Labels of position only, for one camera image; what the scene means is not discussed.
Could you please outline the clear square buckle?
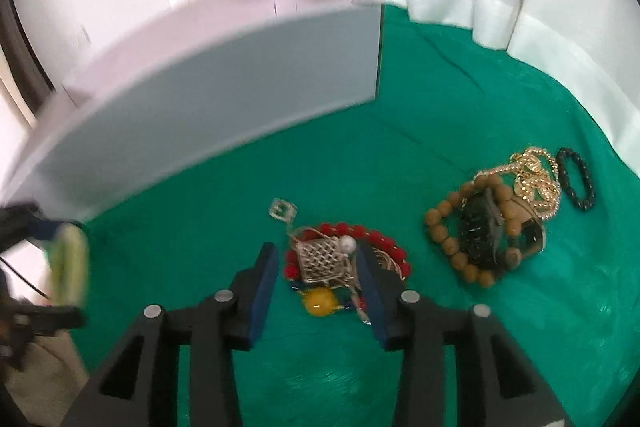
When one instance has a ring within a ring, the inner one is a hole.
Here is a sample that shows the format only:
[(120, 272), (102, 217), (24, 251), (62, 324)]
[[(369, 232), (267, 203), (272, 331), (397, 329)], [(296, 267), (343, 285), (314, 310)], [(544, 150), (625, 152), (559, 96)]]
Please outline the clear square buckle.
[(297, 215), (297, 207), (287, 200), (275, 198), (268, 210), (269, 216), (286, 225), (292, 225)]

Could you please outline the pale jade bangle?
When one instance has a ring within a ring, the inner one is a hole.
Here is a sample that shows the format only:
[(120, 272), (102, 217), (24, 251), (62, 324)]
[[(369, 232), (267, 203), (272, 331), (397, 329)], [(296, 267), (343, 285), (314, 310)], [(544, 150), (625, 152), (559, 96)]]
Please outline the pale jade bangle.
[(86, 234), (73, 223), (60, 225), (49, 244), (51, 303), (84, 305), (88, 288), (89, 246)]

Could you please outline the green patterned cloth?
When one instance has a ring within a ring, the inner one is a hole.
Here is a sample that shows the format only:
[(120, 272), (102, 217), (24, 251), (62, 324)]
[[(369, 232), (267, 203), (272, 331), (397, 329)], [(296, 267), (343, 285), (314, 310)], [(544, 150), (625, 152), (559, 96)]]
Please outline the green patterned cloth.
[[(546, 249), (491, 288), (462, 281), (424, 212), (528, 146), (584, 158), (593, 210), (563, 202)], [(260, 246), (286, 245), (273, 199), (301, 225), (346, 222), (407, 251), (409, 284), (443, 306), (486, 303), (578, 426), (603, 424), (639, 367), (639, 181), (559, 83), (461, 29), (384, 12), (378, 98), (202, 162), (90, 221), (88, 324), (96, 369), (150, 303), (193, 306)]]

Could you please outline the white drawer box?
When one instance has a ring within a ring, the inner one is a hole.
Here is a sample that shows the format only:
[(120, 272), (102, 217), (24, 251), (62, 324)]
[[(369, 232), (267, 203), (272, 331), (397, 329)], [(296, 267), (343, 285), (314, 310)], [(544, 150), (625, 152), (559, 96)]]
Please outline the white drawer box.
[(198, 0), (136, 30), (50, 98), (3, 202), (90, 218), (198, 162), (372, 101), (376, 0)]

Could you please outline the black wrist watch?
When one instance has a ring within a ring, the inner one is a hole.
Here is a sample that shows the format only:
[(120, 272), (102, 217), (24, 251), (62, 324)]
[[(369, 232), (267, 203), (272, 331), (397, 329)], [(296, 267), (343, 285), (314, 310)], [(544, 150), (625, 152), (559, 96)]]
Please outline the black wrist watch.
[(515, 195), (500, 202), (492, 188), (485, 188), (462, 206), (459, 241), (473, 265), (501, 274), (541, 253), (547, 237), (528, 202)]

